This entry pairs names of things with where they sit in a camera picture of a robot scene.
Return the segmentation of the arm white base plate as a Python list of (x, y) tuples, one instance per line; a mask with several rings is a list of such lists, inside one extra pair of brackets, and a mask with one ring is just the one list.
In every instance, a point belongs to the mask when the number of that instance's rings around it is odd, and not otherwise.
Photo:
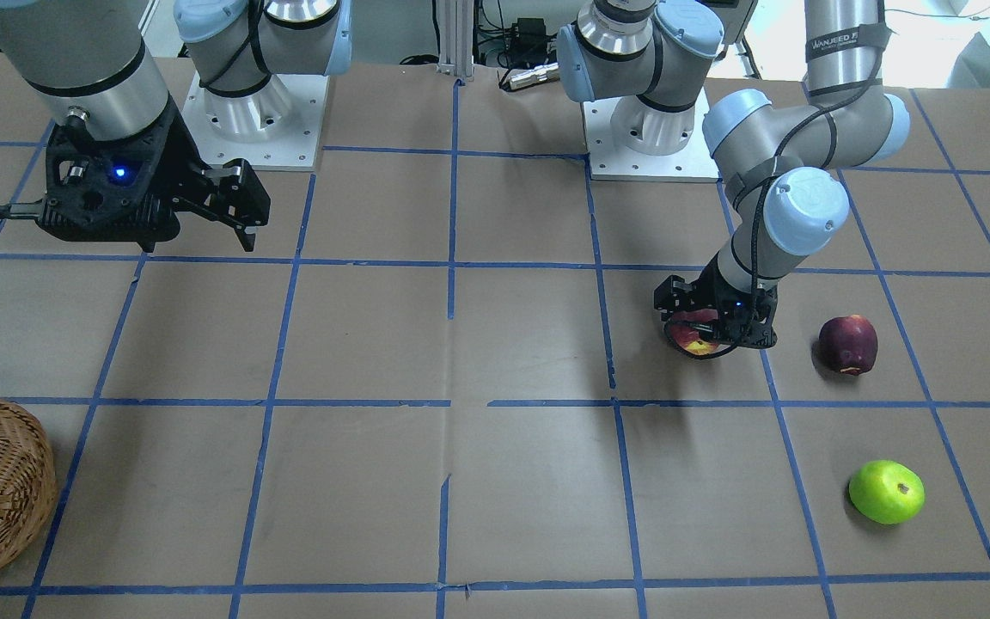
[(635, 95), (581, 103), (590, 176), (599, 181), (719, 179), (703, 133), (705, 90), (679, 113), (648, 108)]
[(239, 98), (190, 86), (182, 106), (200, 157), (211, 166), (244, 158), (255, 171), (315, 171), (331, 78), (275, 75)]

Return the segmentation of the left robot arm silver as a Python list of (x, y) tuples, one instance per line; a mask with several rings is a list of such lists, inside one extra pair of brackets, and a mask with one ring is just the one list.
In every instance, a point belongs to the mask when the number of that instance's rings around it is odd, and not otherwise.
[(830, 175), (899, 151), (904, 102), (885, 93), (891, 36), (881, 1), (804, 5), (806, 102), (781, 108), (747, 88), (704, 116), (696, 103), (724, 40), (698, 1), (590, 1), (555, 36), (571, 101), (615, 101), (608, 143), (674, 156), (701, 136), (740, 227), (694, 281), (668, 277), (653, 294), (668, 343), (689, 358), (775, 344), (778, 283), (844, 223), (847, 193)]

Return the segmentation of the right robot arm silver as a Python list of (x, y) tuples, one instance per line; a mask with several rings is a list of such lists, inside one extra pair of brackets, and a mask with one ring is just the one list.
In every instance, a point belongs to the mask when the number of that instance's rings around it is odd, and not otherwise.
[(0, 1), (0, 51), (52, 113), (45, 192), (0, 205), (63, 242), (135, 243), (180, 234), (181, 212), (224, 224), (251, 252), (270, 222), (258, 163), (307, 138), (286, 76), (341, 75), (352, 63), (347, 1), (177, 1), (195, 63), (195, 118), (223, 141), (204, 158), (132, 12), (119, 1)]

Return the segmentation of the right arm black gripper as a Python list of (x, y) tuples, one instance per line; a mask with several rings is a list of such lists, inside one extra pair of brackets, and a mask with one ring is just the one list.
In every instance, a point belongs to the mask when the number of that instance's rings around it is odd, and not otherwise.
[(140, 133), (80, 151), (52, 129), (42, 201), (0, 205), (0, 220), (32, 220), (64, 242), (134, 242), (148, 251), (180, 234), (176, 212), (230, 227), (244, 251), (270, 222), (271, 197), (245, 158), (205, 166), (173, 99)]

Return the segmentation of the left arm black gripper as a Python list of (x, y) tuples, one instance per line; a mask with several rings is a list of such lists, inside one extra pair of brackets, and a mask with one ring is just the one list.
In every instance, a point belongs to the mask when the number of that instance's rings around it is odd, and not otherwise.
[(668, 277), (655, 289), (655, 311), (660, 321), (676, 313), (712, 309), (718, 316), (698, 321), (705, 340), (753, 349), (774, 347), (778, 335), (773, 327), (778, 290), (757, 287), (754, 292), (735, 289), (717, 273), (703, 273), (698, 282)]

